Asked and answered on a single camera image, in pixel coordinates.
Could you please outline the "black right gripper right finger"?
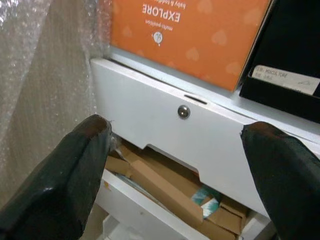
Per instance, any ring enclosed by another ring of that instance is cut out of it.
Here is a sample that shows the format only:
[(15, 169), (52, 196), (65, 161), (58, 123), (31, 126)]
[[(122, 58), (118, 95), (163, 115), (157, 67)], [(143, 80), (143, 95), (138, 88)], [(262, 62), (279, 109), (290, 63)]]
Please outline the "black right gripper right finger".
[(281, 240), (320, 238), (320, 160), (299, 139), (263, 121), (240, 134), (255, 188)]

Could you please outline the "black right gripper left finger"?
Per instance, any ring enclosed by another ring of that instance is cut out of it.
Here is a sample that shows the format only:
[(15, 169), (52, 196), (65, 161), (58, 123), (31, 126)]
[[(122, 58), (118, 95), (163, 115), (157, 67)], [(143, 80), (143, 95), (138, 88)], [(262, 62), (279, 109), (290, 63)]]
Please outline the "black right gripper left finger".
[(112, 126), (87, 117), (42, 160), (0, 211), (3, 240), (78, 240), (98, 194)]

